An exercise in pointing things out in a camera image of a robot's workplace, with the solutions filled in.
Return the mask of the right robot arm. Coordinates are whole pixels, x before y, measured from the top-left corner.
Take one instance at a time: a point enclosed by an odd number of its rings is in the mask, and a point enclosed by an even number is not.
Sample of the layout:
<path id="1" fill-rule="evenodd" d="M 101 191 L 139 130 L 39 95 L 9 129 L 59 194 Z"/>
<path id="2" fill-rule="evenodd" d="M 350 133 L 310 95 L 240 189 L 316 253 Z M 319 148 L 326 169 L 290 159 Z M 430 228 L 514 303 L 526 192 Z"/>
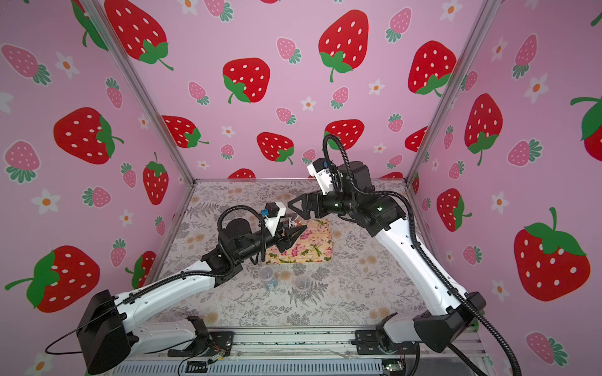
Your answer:
<path id="1" fill-rule="evenodd" d="M 483 296 L 468 292 L 420 242 L 409 199 L 394 191 L 376 190 L 367 166 L 351 162 L 337 136 L 325 135 L 322 151 L 323 158 L 308 168 L 319 190 L 300 195 L 288 207 L 303 219 L 336 215 L 367 230 L 393 255 L 426 305 L 426 312 L 414 318 L 392 315 L 382 321 L 377 327 L 381 346 L 417 342 L 436 353 L 449 349 L 473 373 L 482 375 L 481 368 L 454 345 L 460 334 L 479 322 L 506 354 L 512 372 L 520 375 L 522 369 L 508 341 L 481 313 L 486 306 Z"/>

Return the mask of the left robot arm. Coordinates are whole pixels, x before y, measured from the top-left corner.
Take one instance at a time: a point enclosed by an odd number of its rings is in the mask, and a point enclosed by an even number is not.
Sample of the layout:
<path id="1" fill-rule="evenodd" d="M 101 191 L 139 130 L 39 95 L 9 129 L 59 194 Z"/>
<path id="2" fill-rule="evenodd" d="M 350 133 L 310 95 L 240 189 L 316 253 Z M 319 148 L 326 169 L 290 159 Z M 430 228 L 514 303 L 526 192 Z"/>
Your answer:
<path id="1" fill-rule="evenodd" d="M 76 330 L 87 373 L 103 374 L 141 354 L 192 358 L 210 350 L 212 336 L 197 316 L 163 328 L 152 328 L 147 321 L 190 296 L 225 284 L 242 271 L 244 261 L 266 261 L 269 248 L 280 253 L 293 248 L 307 227 L 287 225 L 285 212 L 281 202 L 269 202 L 262 211 L 246 205 L 228 208 L 217 219 L 216 247 L 199 261 L 142 288 L 95 294 Z"/>

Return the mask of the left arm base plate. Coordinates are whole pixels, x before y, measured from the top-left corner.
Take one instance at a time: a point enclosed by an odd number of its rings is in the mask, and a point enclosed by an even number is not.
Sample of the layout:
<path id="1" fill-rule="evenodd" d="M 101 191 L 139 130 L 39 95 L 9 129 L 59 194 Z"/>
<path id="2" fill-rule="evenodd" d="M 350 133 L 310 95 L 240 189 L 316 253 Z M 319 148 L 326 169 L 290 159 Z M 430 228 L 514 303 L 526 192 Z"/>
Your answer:
<path id="1" fill-rule="evenodd" d="M 234 332 L 209 332 L 208 335 L 198 335 L 182 350 L 170 349 L 168 357 L 228 357 L 234 343 Z"/>

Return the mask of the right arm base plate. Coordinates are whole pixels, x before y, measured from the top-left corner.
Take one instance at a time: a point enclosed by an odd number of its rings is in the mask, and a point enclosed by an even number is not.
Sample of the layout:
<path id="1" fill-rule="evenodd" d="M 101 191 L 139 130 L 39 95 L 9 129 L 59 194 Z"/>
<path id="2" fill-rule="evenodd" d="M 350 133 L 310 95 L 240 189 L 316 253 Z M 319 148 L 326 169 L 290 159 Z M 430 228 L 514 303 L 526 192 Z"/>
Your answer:
<path id="1" fill-rule="evenodd" d="M 418 343 L 395 343 L 377 330 L 357 330 L 351 344 L 356 346 L 359 355 L 416 355 L 418 353 Z"/>

